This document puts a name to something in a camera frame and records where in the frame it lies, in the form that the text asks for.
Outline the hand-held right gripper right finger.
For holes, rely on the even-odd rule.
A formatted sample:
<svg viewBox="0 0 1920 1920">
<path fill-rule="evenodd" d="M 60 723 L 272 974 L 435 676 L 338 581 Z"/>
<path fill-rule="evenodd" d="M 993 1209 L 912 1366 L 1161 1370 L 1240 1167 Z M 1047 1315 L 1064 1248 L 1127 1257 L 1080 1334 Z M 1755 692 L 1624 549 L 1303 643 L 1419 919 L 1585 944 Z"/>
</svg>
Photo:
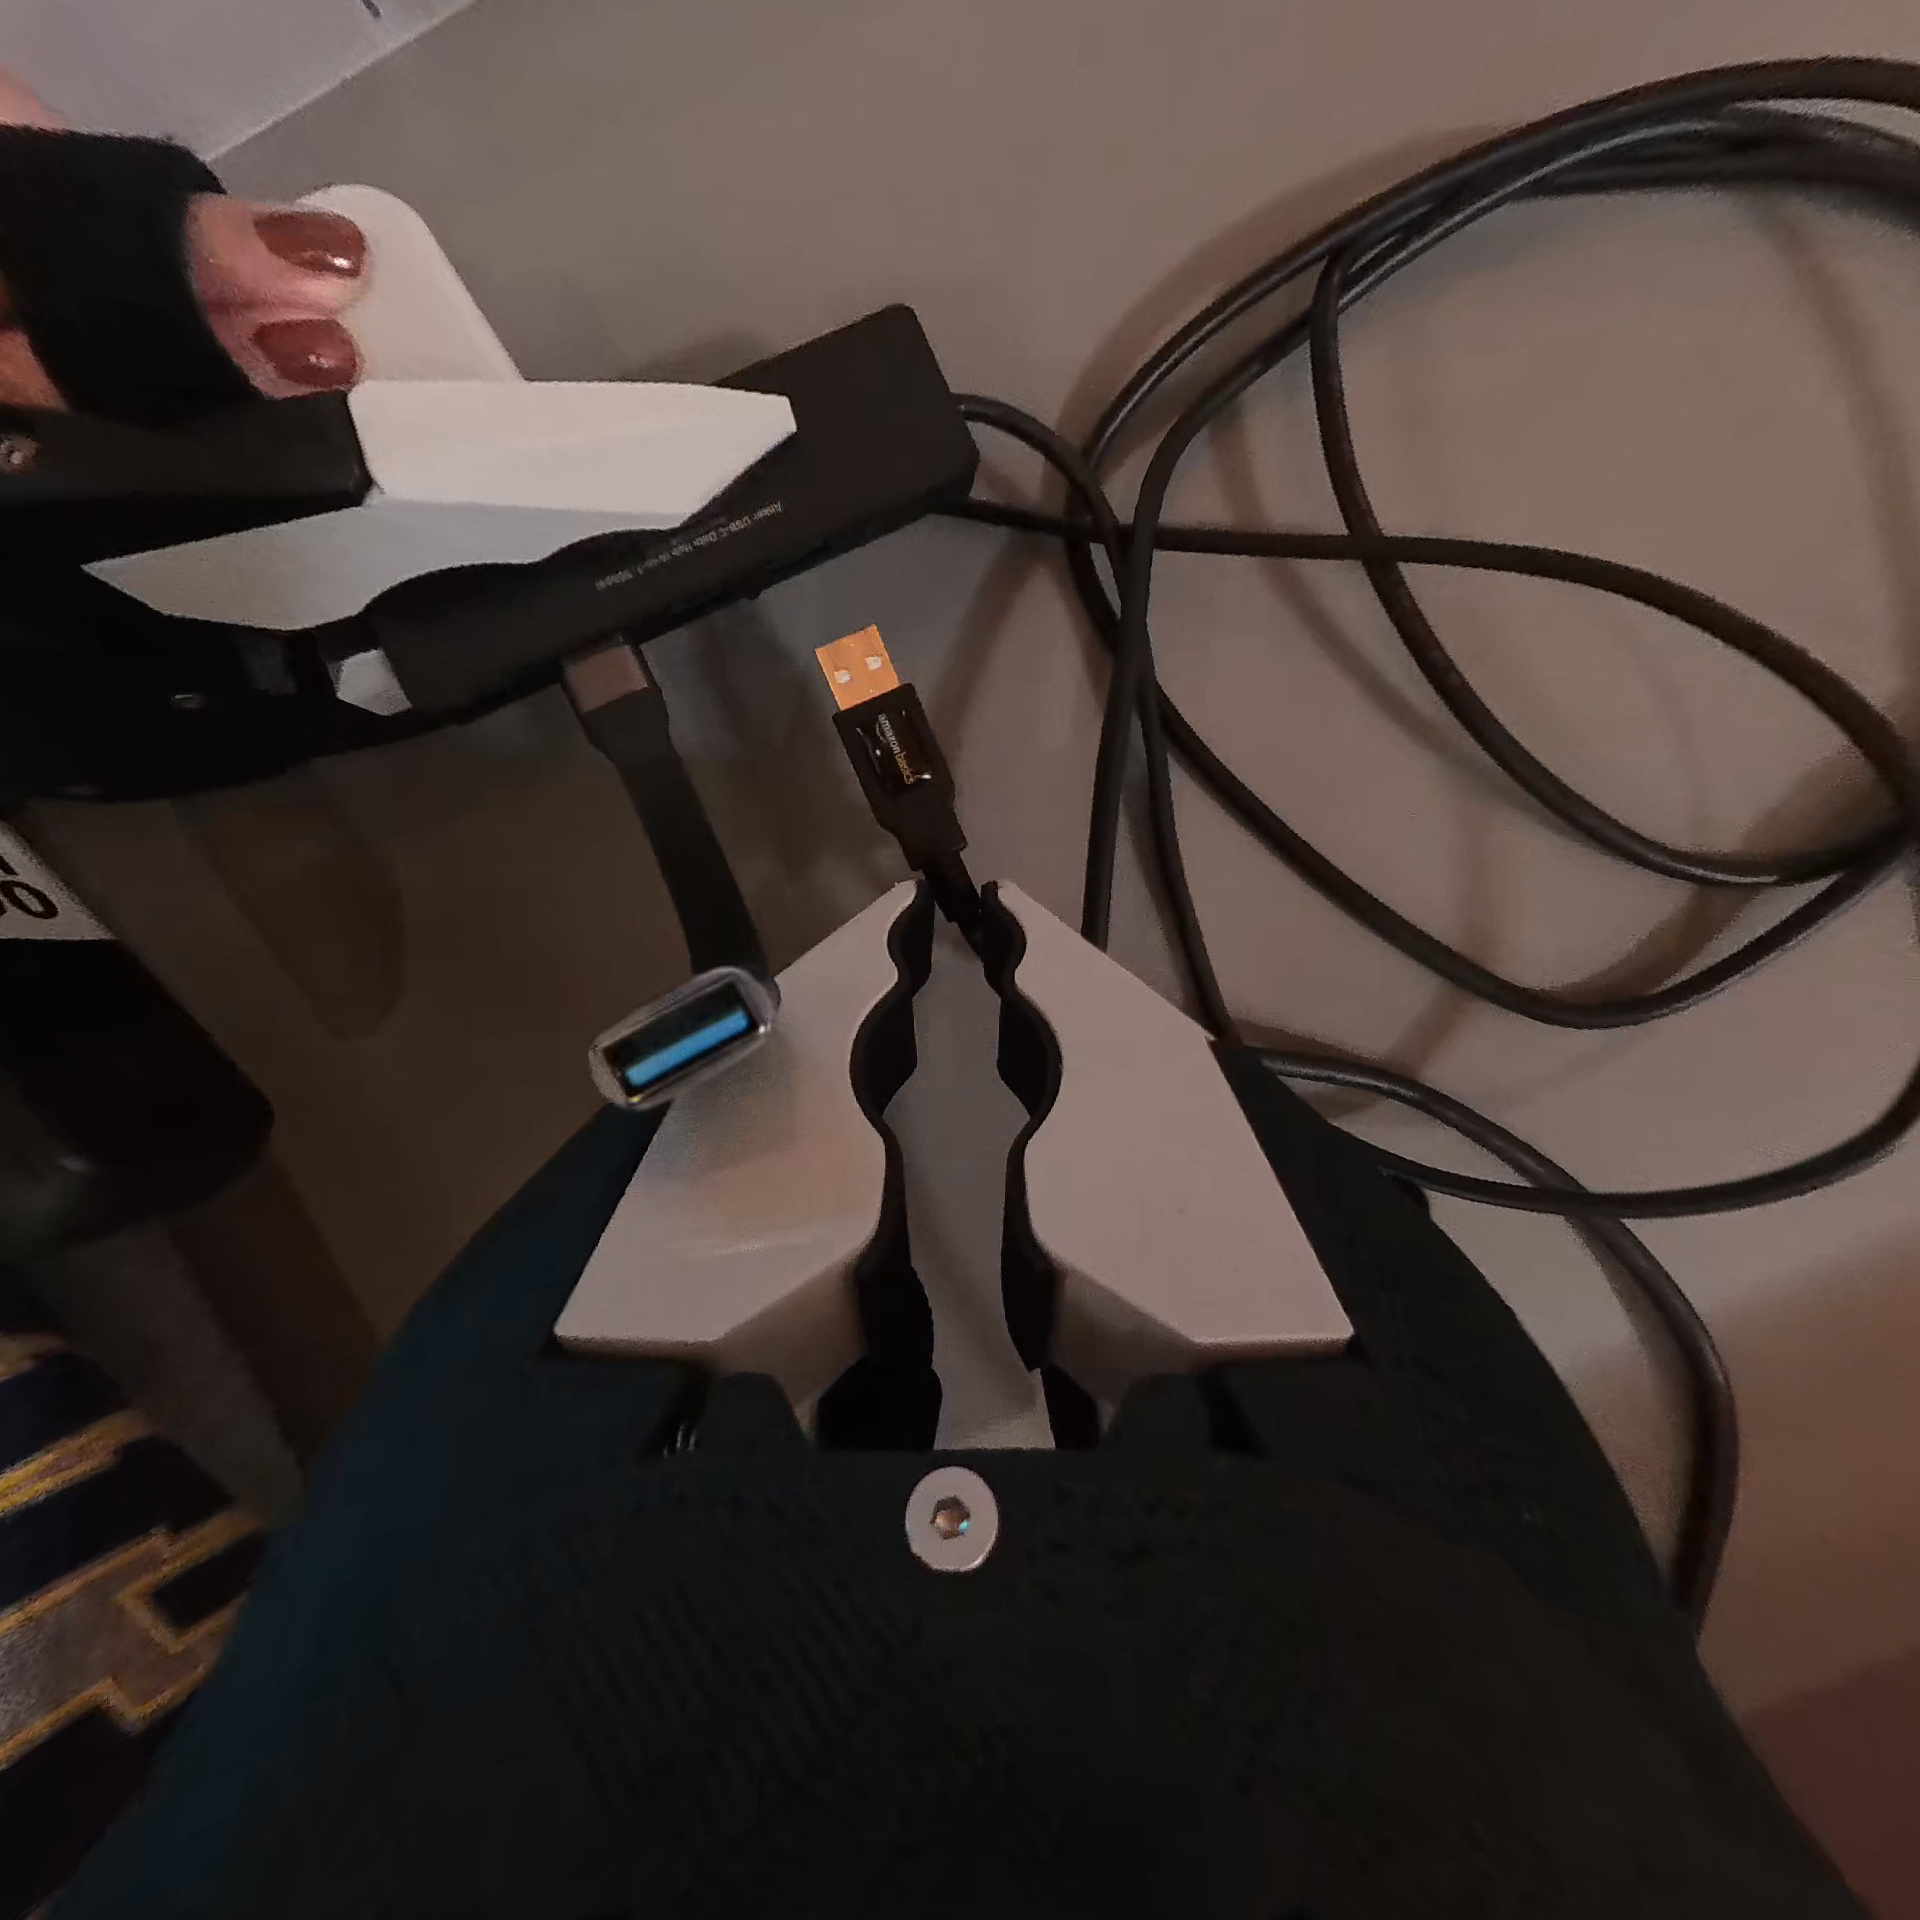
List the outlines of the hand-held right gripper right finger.
<svg viewBox="0 0 1920 1920">
<path fill-rule="evenodd" d="M 1203 1375 L 1352 1323 L 1209 1031 L 1015 884 L 983 898 L 1007 1168 L 1002 1304 L 1031 1370 Z"/>
</svg>

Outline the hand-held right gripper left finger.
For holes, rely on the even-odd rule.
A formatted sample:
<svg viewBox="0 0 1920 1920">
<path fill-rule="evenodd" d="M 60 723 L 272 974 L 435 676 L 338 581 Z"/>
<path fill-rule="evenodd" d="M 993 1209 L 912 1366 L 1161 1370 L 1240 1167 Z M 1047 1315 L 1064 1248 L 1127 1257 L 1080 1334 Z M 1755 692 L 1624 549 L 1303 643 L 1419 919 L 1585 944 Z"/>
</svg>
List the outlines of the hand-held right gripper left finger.
<svg viewBox="0 0 1920 1920">
<path fill-rule="evenodd" d="M 935 1317 L 890 1110 L 918 1068 L 937 904 L 903 882 L 780 974 L 780 1021 L 674 1101 L 556 1343 L 776 1380 L 825 1442 L 931 1442 Z"/>
</svg>

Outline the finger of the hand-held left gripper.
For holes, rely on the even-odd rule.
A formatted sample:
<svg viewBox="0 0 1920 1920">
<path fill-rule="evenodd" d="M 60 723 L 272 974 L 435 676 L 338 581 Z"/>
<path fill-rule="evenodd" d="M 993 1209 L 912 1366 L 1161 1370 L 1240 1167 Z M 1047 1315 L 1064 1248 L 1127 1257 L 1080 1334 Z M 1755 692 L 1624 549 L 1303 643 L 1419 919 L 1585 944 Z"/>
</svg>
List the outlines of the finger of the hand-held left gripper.
<svg viewBox="0 0 1920 1920">
<path fill-rule="evenodd" d="M 455 673 L 440 671 L 449 647 L 439 636 L 421 643 L 421 665 L 405 665 L 403 612 L 459 621 L 463 590 L 481 588 L 477 568 L 543 564 L 611 536 L 668 534 L 702 511 L 678 497 L 373 494 L 358 506 L 240 532 L 173 543 L 144 534 L 133 552 L 86 559 L 83 568 L 160 617 L 280 636 L 334 633 L 351 659 L 381 655 L 371 666 L 338 663 L 347 702 L 463 713 L 491 692 L 439 692 L 455 683 Z"/>
<path fill-rule="evenodd" d="M 681 382 L 371 380 L 374 489 L 439 508 L 690 518 L 799 429 L 778 394 Z"/>
</svg>

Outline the black usb hub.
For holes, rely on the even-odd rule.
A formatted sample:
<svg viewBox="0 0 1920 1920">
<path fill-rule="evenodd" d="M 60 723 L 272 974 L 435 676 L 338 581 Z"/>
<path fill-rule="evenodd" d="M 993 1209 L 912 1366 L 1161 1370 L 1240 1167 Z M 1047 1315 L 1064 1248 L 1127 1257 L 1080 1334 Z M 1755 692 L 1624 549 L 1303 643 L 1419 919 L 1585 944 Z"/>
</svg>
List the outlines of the black usb hub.
<svg viewBox="0 0 1920 1920">
<path fill-rule="evenodd" d="M 971 497 L 979 449 L 918 315 L 885 306 L 735 373 L 792 434 L 673 532 L 606 534 L 524 564 L 383 593 L 356 636 L 412 711 L 469 719 L 553 685 L 594 644 L 652 643 Z"/>
</svg>

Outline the person's left hand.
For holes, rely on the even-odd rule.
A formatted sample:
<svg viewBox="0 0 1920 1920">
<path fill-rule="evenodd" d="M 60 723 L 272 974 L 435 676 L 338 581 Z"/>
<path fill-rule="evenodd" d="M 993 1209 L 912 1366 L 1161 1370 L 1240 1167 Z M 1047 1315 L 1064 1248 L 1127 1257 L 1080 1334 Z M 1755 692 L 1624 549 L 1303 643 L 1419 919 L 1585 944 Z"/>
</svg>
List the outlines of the person's left hand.
<svg viewBox="0 0 1920 1920">
<path fill-rule="evenodd" d="M 347 215 L 203 195 L 187 209 L 195 290 L 221 349 L 272 401 L 345 392 L 364 374 L 349 315 L 371 243 Z"/>
</svg>

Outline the white printed paper tag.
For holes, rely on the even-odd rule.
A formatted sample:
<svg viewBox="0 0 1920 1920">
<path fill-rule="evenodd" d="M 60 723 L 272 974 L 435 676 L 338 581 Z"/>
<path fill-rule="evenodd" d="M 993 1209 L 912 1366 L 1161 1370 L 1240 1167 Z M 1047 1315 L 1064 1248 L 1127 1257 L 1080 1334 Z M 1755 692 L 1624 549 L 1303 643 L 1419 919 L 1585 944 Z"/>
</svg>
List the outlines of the white printed paper tag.
<svg viewBox="0 0 1920 1920">
<path fill-rule="evenodd" d="M 115 944 L 117 937 L 10 826 L 3 843 L 5 944 Z"/>
</svg>

